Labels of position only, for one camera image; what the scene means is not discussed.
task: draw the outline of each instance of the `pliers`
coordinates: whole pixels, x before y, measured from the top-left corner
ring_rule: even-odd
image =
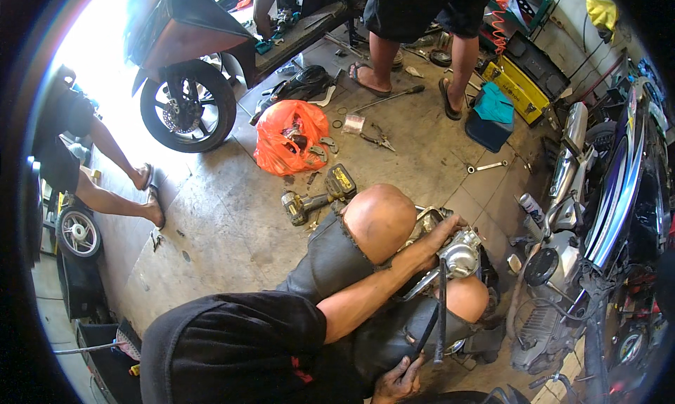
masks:
[[[360,137],[364,140],[374,143],[375,145],[386,147],[387,149],[390,149],[392,152],[396,152],[396,149],[394,149],[392,144],[389,143],[387,136],[382,133],[382,129],[380,129],[380,127],[374,122],[371,123],[371,126],[377,129],[380,139],[375,139],[373,137],[366,136],[365,134],[363,134],[363,132],[359,133]]]

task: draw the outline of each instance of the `motorcycle engine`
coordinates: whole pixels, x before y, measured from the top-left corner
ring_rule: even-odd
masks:
[[[534,297],[549,299],[568,309],[578,290],[572,281],[578,271],[578,238],[571,231],[553,234],[525,268],[525,282]],[[511,366],[536,375],[555,366],[564,349],[574,348],[572,328],[546,304],[532,308],[512,343]]]

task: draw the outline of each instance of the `foot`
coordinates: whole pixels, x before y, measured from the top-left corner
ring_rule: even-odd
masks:
[[[148,187],[148,181],[153,175],[153,167],[149,163],[145,163],[139,168],[134,168],[134,174],[131,181],[134,182],[136,190],[145,190]]]
[[[159,200],[157,199],[157,191],[156,187],[150,186],[150,193],[148,194],[148,201],[145,204],[145,207],[147,208],[148,215],[146,218],[155,224],[155,226],[158,229],[164,228],[164,224],[166,223],[166,218],[164,217],[164,211],[162,211],[162,207],[159,205]]]
[[[443,82],[448,85],[448,102],[450,103],[450,107],[456,113],[460,113],[462,111],[462,104],[464,104],[464,98],[461,97],[461,96],[460,97],[453,97],[450,94],[450,92],[452,90],[452,83],[450,83],[449,79],[443,79]]]
[[[367,86],[368,88],[374,89],[376,91],[380,92],[391,92],[392,91],[392,81],[391,80],[386,80],[386,81],[380,81],[376,78],[375,76],[375,71],[373,71],[370,67],[359,67],[358,70],[356,70],[356,66],[358,66],[360,62],[356,62],[355,65],[352,65],[349,68],[349,76],[352,79],[357,79],[361,85]]]

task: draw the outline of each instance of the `black shorts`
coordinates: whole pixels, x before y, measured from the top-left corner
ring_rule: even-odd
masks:
[[[316,227],[309,237],[307,255],[277,286],[277,290],[302,296],[316,305],[376,270],[378,267],[361,252],[336,210]],[[401,290],[409,290],[416,281],[411,280]],[[414,341],[422,337],[436,303],[436,298],[424,295],[406,303],[391,300],[350,336],[337,343],[359,371],[364,384],[373,385],[405,355],[414,356],[417,343],[411,342],[411,339]],[[448,346],[470,336],[475,330],[476,326],[447,311],[445,343]],[[437,336],[434,328],[424,346],[427,356],[433,355]]]
[[[421,37],[432,20],[461,38],[478,36],[490,0],[368,0],[366,28],[390,41],[409,44]]]
[[[75,91],[65,92],[51,109],[44,109],[38,123],[35,160],[40,163],[40,176],[52,189],[75,193],[80,178],[80,160],[65,146],[59,135],[69,131],[74,136],[87,136],[91,130],[94,107]]]

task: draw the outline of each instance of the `spray can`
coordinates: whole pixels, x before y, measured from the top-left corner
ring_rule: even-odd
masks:
[[[541,226],[541,223],[544,222],[544,211],[541,210],[541,206],[539,206],[536,200],[529,193],[525,193],[520,196],[518,203],[525,212],[530,214],[535,223]]]

